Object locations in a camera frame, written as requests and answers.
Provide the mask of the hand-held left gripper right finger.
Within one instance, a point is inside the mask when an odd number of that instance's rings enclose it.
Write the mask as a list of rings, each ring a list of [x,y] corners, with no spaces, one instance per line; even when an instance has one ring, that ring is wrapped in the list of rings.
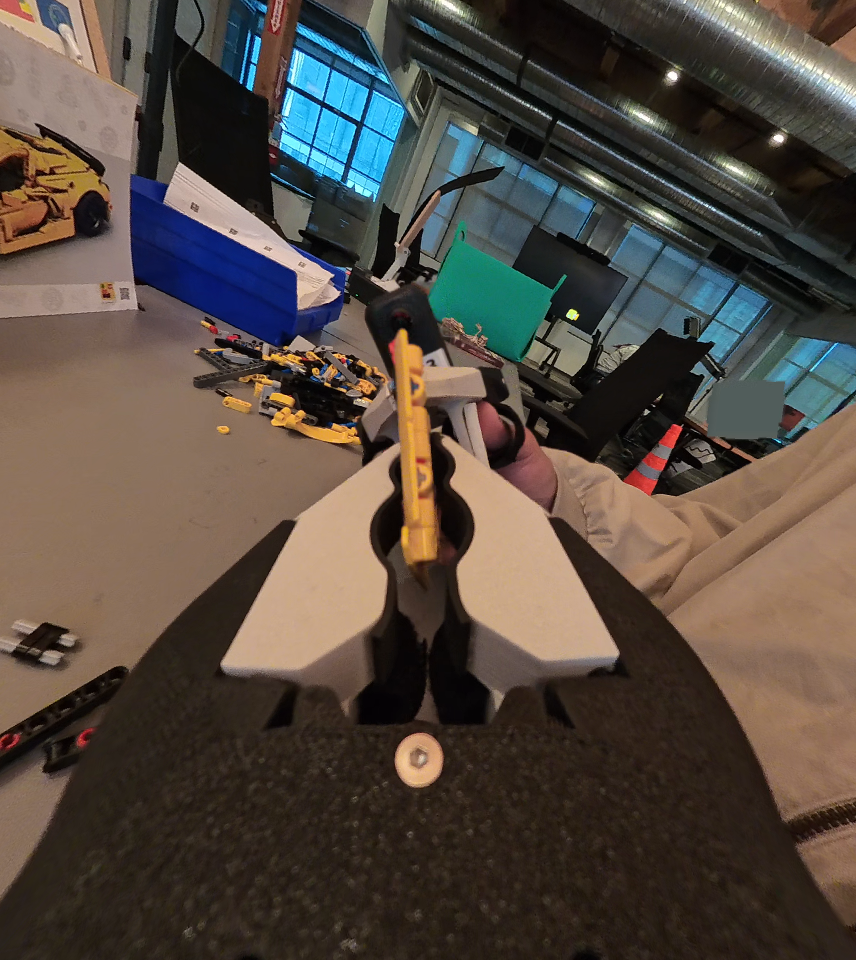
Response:
[[[444,614],[428,654],[442,724],[482,724],[517,688],[613,671],[619,651],[546,513],[432,438]]]

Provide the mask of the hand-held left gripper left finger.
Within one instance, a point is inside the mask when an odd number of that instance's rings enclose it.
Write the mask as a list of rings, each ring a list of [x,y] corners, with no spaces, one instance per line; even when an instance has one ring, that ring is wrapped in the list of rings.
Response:
[[[362,723],[416,718],[427,654],[389,559],[402,523],[397,462],[396,450],[381,453],[294,521],[223,674],[326,688]]]

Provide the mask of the yellow black brick sub-assembly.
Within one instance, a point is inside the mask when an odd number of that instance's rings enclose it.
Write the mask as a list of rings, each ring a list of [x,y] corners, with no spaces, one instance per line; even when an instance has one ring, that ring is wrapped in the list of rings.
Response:
[[[391,343],[394,396],[400,445],[402,528],[399,543],[412,577],[424,590],[440,552],[431,421],[426,409],[422,349],[404,326]]]

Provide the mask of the person's right hand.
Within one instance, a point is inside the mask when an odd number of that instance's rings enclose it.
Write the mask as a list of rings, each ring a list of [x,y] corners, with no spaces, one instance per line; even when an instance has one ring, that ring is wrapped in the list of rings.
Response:
[[[477,403],[477,415],[489,463],[502,462],[497,473],[550,515],[559,478],[532,432],[486,401]]]

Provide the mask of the pile of yellow black bricks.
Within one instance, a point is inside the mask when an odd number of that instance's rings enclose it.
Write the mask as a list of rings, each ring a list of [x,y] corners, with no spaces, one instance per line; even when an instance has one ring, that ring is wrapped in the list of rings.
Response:
[[[200,326],[212,346],[194,354],[213,368],[196,376],[197,390],[213,393],[220,405],[257,414],[272,426],[328,445],[362,445],[362,414],[390,379],[377,366],[303,338],[286,345],[222,335],[207,317]]]

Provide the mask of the green folded board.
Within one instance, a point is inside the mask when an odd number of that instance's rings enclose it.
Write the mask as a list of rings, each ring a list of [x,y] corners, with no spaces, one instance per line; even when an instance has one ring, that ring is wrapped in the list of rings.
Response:
[[[438,321],[453,319],[468,333],[480,328],[494,354],[521,362],[566,279],[563,273],[552,288],[537,282],[470,246],[459,222],[429,303]]]

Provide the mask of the black monitor screen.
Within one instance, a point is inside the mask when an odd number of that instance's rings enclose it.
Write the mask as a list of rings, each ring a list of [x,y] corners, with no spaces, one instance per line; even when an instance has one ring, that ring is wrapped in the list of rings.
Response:
[[[628,282],[589,247],[575,248],[537,225],[530,229],[513,269],[553,291],[548,319],[564,320],[585,334],[597,330]]]

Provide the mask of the white paper sheets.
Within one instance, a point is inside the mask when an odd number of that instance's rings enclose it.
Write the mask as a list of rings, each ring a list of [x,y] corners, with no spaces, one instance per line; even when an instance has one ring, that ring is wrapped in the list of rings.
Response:
[[[292,246],[266,222],[182,162],[171,175],[164,203],[262,258],[293,270],[299,309],[325,306],[344,296],[336,289],[333,267],[311,260],[306,251]]]

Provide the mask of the blue plastic bin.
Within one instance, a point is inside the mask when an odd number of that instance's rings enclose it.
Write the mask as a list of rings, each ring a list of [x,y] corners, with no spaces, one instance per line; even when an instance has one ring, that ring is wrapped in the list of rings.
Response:
[[[333,268],[338,292],[331,301],[298,310],[292,270],[166,205],[161,182],[135,174],[130,182],[135,282],[278,346],[340,317],[344,270]]]

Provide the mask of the large paned window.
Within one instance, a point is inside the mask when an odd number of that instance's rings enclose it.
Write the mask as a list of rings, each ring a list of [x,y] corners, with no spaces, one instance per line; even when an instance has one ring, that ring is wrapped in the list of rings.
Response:
[[[381,192],[408,117],[389,2],[302,2],[271,141],[279,162]],[[226,2],[221,69],[253,92],[266,2]]]

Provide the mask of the black standing panel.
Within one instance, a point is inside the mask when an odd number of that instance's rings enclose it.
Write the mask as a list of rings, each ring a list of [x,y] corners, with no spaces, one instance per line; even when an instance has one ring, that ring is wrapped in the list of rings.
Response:
[[[255,95],[176,35],[170,73],[179,161],[266,222],[275,219],[272,113]]]

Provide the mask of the person's beige jacket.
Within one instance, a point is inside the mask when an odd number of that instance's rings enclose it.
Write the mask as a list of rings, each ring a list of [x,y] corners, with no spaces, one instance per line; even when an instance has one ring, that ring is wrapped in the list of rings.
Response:
[[[856,402],[679,497],[660,600],[732,706],[822,892],[856,926]]]

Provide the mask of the black connector white axles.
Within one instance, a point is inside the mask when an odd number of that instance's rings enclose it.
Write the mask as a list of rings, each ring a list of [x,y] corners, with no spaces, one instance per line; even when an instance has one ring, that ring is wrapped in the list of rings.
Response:
[[[48,621],[18,619],[11,624],[9,633],[0,637],[0,652],[38,666],[59,666],[65,653],[79,642],[79,637],[67,628]]]

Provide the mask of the short black beam red pin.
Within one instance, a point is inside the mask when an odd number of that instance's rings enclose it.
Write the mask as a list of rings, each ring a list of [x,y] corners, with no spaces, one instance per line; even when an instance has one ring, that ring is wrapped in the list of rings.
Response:
[[[50,739],[43,745],[42,772],[57,774],[76,764],[89,748],[97,726],[87,726],[69,735]]]

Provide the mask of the silver air duct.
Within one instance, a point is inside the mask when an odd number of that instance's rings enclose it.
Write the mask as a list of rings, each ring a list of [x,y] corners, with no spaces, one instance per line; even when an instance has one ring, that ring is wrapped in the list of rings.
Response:
[[[752,2],[569,2],[856,175],[856,62]]]

